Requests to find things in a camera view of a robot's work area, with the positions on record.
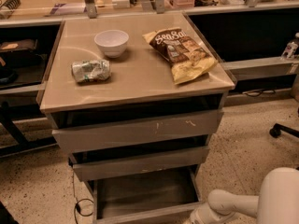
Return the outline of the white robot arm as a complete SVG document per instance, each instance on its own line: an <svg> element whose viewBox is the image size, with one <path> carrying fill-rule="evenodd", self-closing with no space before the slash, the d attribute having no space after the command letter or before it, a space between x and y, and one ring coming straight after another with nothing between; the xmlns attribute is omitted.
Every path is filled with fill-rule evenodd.
<svg viewBox="0 0 299 224"><path fill-rule="evenodd" d="M256 224L299 224L299 171L277 168L263 179L258 196L235 195L214 189L207 201L192 211L190 224L225 224L238 214Z"/></svg>

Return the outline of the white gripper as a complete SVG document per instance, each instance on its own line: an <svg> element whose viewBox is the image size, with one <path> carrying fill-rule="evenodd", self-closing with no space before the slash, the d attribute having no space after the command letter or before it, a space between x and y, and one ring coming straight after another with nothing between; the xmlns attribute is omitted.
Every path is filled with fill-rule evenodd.
<svg viewBox="0 0 299 224"><path fill-rule="evenodd" d="M238 219L239 214L231 212L228 215L220 214L211 209L208 203L200 204L189 217L191 224L226 224Z"/></svg>

